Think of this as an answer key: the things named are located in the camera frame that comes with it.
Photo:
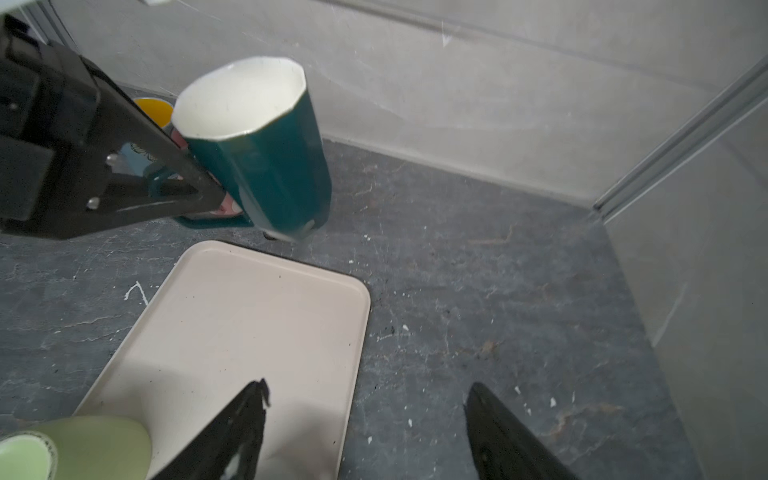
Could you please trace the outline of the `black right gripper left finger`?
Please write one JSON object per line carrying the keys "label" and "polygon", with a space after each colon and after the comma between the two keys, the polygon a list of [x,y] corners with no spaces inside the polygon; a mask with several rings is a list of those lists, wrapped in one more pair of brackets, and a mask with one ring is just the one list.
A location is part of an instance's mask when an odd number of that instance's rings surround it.
{"label": "black right gripper left finger", "polygon": [[248,383],[153,480],[253,479],[269,397],[265,380]]}

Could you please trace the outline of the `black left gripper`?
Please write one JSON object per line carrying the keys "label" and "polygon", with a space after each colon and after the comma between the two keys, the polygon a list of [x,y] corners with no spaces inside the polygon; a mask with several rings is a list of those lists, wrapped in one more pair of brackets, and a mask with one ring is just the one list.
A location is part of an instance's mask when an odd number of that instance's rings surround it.
{"label": "black left gripper", "polygon": [[171,137],[173,146],[156,153],[161,164],[142,177],[112,172],[111,100],[120,92],[75,51],[38,41],[29,25],[2,15],[4,232],[77,237],[219,207],[224,189]]}

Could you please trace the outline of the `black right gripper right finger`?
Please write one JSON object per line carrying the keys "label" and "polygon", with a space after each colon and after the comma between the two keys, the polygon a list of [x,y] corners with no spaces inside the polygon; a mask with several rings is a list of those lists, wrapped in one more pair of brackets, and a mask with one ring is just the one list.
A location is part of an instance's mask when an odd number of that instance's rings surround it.
{"label": "black right gripper right finger", "polygon": [[486,385],[472,384],[464,413],[479,478],[577,479]]}

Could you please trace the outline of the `blue mug yellow inside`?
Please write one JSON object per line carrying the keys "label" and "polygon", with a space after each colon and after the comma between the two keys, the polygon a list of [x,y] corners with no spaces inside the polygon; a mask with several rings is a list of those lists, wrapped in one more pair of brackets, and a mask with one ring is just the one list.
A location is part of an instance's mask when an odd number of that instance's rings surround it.
{"label": "blue mug yellow inside", "polygon": [[173,106],[159,98],[141,97],[139,103],[122,92],[111,100],[116,114],[113,147],[117,159],[111,163],[112,172],[142,177],[147,169],[158,167],[158,151],[173,146],[170,123]]}

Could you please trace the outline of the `light green mug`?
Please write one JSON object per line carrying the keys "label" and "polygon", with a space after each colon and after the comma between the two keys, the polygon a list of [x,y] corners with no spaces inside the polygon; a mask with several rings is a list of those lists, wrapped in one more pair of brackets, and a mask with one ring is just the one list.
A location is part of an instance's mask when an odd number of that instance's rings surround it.
{"label": "light green mug", "polygon": [[144,479],[151,440],[139,422],[77,416],[1,438],[3,479]]}

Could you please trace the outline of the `dark green mug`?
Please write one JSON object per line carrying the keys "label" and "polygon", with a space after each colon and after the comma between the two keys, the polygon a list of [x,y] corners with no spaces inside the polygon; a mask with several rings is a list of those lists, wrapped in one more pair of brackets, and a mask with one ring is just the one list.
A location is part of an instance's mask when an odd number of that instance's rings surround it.
{"label": "dark green mug", "polygon": [[171,122],[188,152],[232,198],[233,217],[192,214],[193,229],[255,227],[298,242],[329,218],[332,182],[303,67],[256,56],[193,81]]}

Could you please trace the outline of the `pink patterned mug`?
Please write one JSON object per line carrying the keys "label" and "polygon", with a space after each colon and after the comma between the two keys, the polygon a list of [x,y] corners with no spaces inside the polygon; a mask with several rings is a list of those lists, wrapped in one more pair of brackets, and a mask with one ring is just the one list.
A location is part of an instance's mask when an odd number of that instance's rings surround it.
{"label": "pink patterned mug", "polygon": [[[182,135],[178,132],[178,130],[175,127],[171,129],[171,138],[184,153],[189,153],[189,148],[186,140],[182,137]],[[210,212],[187,215],[186,219],[190,221],[220,220],[220,219],[237,217],[237,216],[240,216],[241,214],[242,214],[242,209],[236,204],[236,202],[233,200],[233,198],[229,194],[226,194],[224,199],[222,200],[222,203],[216,210],[213,210]]]}

